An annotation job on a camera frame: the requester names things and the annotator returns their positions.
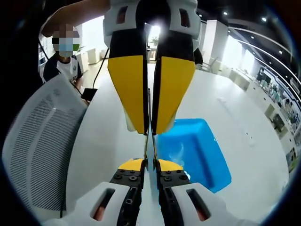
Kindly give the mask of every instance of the white tabletop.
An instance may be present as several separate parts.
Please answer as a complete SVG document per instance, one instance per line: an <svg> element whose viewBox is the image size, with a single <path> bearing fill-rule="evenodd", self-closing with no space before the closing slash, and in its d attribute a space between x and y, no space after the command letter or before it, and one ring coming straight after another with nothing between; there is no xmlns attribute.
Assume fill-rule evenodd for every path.
<svg viewBox="0 0 301 226"><path fill-rule="evenodd" d="M152 89L154 65L148 67ZM144 136L127 131L109 74L99 79L99 90L84 116L71 155L68 209L96 185L109 181L120 164L143 157ZM272 125L245 92L228 78L197 70L176 118L204 118L213 131L232 176L231 184L217 193L228 210L251 220L267 213L288 181L287 163ZM145 187L144 195L150 192Z"/></svg>

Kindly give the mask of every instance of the robotic arm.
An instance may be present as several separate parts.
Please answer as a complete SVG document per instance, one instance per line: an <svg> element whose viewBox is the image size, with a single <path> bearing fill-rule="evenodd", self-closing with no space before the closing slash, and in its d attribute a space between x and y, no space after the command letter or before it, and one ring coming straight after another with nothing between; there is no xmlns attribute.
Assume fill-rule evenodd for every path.
<svg viewBox="0 0 301 226"><path fill-rule="evenodd" d="M196 0L111 0L103 21L110 49L108 69L127 115L128 128L148 136L172 127L176 111L192 80L193 52L199 46ZM147 78L146 23L159 23L152 112ZM159 204L166 226L250 226L226 210L225 203L199 183L192 184L183 167L153 159ZM110 182L81 197L75 210L49 224L71 226L135 226L140 205L147 150L143 159L122 164Z"/></svg>

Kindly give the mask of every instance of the blue plastic tray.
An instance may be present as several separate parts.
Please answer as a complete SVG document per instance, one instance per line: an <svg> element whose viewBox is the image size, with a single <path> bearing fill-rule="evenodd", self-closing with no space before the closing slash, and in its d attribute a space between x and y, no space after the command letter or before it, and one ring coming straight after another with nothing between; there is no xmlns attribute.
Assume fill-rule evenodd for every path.
<svg viewBox="0 0 301 226"><path fill-rule="evenodd" d="M158 135L158 157L184 167L192 183L216 193L231 183L221 149L204 119L178 119Z"/></svg>

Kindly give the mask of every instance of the white mesh chair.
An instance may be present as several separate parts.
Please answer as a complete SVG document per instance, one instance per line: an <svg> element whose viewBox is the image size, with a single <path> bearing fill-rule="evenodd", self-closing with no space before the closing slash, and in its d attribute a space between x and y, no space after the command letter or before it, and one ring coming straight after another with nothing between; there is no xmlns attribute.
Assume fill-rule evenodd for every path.
<svg viewBox="0 0 301 226"><path fill-rule="evenodd" d="M27 208L39 219L66 210L69 160L87 106L65 76L44 84L25 103L2 150L5 170Z"/></svg>

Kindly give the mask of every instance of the white column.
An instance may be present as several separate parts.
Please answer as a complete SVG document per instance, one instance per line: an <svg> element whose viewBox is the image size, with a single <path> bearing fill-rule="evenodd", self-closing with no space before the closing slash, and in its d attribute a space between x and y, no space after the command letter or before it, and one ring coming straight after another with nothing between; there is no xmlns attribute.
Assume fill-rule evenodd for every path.
<svg viewBox="0 0 301 226"><path fill-rule="evenodd" d="M201 40L199 42L199 50L201 51L201 53L203 54L203 44L204 44L204 39L205 39L205 33L206 33L206 24L201 22Z"/></svg>
<svg viewBox="0 0 301 226"><path fill-rule="evenodd" d="M242 65L243 65L243 61L244 61L244 58L245 58L245 54L246 54L246 49L242 48L241 49L241 59L240 59L239 65L238 65L238 67L240 69L242 69Z"/></svg>
<svg viewBox="0 0 301 226"><path fill-rule="evenodd" d="M211 64L216 58L222 61L222 56L228 39L228 26L217 20L208 20L203 44L204 63Z"/></svg>

